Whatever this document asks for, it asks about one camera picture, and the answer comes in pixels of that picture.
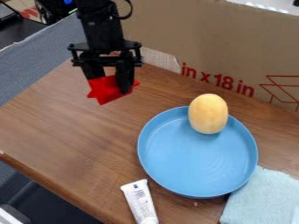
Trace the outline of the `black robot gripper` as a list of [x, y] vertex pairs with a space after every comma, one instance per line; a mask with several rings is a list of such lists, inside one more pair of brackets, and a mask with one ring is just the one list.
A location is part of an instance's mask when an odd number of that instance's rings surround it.
[[117, 84], [122, 94], [134, 85], [135, 67], [143, 65], [142, 44], [125, 38], [122, 20], [130, 19], [134, 13], [131, 0], [125, 1], [130, 10], [121, 15], [114, 0], [74, 0], [87, 41], [69, 46], [71, 61], [82, 67], [89, 80], [106, 76], [103, 66], [117, 65]]

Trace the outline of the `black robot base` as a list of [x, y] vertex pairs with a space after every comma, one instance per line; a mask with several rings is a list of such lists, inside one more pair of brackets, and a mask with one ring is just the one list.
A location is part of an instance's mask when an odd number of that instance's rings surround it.
[[75, 0], [34, 0], [45, 24], [53, 25], [66, 18], [75, 10]]

